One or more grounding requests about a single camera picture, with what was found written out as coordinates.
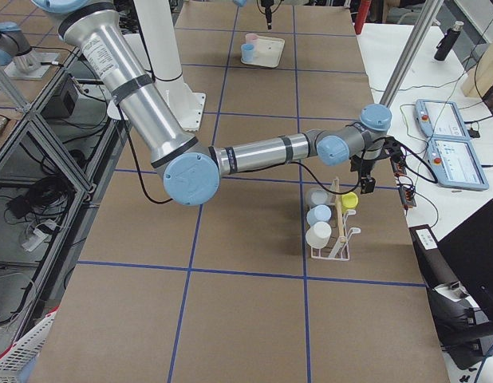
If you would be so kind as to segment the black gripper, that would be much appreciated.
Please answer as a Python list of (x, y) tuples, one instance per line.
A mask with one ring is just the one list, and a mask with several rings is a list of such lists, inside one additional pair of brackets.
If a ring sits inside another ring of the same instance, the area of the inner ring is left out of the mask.
[(268, 30), (272, 29), (272, 6), (273, 0), (259, 0), (258, 7), (262, 14), (266, 16), (266, 26)]
[(374, 192), (376, 180), (371, 177), (377, 160), (368, 160), (362, 156), (352, 156), (350, 158), (350, 171), (357, 172), (361, 178), (361, 194)]

